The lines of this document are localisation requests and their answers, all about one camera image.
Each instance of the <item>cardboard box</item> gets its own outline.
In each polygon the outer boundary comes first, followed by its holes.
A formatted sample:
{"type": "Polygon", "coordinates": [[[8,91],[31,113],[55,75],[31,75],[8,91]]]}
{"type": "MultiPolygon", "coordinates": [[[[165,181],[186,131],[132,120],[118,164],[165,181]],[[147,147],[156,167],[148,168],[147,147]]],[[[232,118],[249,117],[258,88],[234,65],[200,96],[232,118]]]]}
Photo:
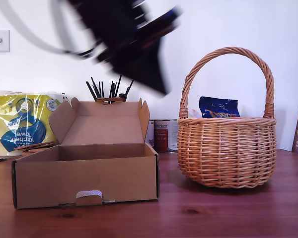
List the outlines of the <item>cardboard box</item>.
{"type": "Polygon", "coordinates": [[[144,143],[147,103],[63,102],[50,116],[59,145],[13,161],[17,209],[159,198],[158,154],[144,143]]]}

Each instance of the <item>light switch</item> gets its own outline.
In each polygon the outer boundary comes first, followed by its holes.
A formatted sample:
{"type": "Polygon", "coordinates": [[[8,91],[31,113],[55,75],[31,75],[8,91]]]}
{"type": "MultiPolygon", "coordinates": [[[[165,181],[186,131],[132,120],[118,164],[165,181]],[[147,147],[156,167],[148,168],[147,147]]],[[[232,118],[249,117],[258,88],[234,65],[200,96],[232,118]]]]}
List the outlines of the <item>light switch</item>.
{"type": "Polygon", "coordinates": [[[0,30],[0,53],[10,52],[10,31],[0,30]]]}

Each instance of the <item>white wall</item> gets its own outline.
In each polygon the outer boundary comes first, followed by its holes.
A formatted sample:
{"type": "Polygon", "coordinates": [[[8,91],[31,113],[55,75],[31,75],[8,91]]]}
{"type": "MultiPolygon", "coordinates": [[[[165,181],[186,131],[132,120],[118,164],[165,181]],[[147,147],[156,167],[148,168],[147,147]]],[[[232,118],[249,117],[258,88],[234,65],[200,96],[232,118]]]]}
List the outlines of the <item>white wall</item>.
{"type": "MultiPolygon", "coordinates": [[[[41,38],[61,46],[54,34],[48,1],[13,0],[14,9],[41,38]]],[[[152,119],[177,118],[185,76],[205,54],[225,46],[245,47],[270,66],[275,78],[278,147],[291,150],[298,116],[298,0],[147,0],[153,18],[174,5],[182,8],[179,27],[164,38],[161,64],[172,91],[161,98],[134,84],[129,100],[147,100],[152,119]]],[[[68,14],[73,34],[84,41],[77,16],[68,14]]],[[[0,90],[65,92],[92,100],[85,81],[93,76],[106,82],[118,76],[103,64],[79,61],[45,52],[25,40],[0,12],[0,29],[9,29],[11,52],[0,54],[0,90]]],[[[124,80],[122,88],[130,83],[124,80]]],[[[244,117],[260,117],[265,104],[265,78],[247,58],[229,55],[208,63],[197,75],[189,106],[199,97],[238,99],[244,117]]]]}

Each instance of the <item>blue package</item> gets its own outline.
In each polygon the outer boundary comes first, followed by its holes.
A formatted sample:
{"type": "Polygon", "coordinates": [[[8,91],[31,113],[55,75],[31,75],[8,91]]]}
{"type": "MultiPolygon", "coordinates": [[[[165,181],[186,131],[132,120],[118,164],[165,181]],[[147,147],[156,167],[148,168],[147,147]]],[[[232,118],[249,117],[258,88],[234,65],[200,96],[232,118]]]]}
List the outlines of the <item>blue package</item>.
{"type": "Polygon", "coordinates": [[[237,100],[201,97],[199,107],[203,118],[239,117],[237,100]]]}

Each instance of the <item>tin can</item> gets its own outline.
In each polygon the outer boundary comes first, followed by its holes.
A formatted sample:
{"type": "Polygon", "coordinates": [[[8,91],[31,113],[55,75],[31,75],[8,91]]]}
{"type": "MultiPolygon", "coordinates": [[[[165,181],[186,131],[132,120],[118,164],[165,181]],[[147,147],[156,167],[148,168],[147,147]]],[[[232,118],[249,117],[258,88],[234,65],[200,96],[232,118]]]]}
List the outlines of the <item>tin can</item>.
{"type": "Polygon", "coordinates": [[[160,153],[177,152],[178,123],[176,119],[154,121],[154,149],[160,153]]]}
{"type": "Polygon", "coordinates": [[[154,121],[150,120],[145,142],[154,147],[154,121]]]}

